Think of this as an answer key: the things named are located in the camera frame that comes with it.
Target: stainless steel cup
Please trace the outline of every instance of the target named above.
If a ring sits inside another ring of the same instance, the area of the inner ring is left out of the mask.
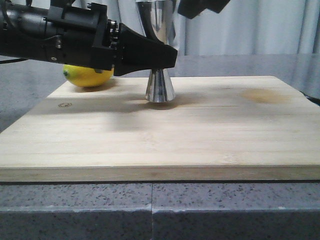
[[[176,0],[136,0],[136,5],[145,36],[166,44],[172,26]],[[153,103],[164,103],[175,97],[168,70],[152,69],[145,99]]]

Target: lemon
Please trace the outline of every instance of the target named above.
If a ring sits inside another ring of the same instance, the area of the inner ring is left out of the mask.
[[[102,70],[97,73],[93,68],[73,65],[63,65],[63,75],[72,84],[78,87],[97,87],[108,81],[114,69]]]

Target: curtain fold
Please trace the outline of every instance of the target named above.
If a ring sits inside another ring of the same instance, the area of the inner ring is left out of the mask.
[[[74,6],[89,2],[76,0]],[[108,18],[143,34],[135,0],[92,2],[108,5]],[[35,7],[49,3],[33,0]],[[186,19],[175,13],[168,43],[179,55],[320,53],[319,19],[320,0],[231,0],[219,14],[205,10]]]

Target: wood grain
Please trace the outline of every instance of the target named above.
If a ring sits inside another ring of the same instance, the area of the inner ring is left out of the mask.
[[[66,82],[0,134],[0,181],[320,179],[320,108],[272,76]]]

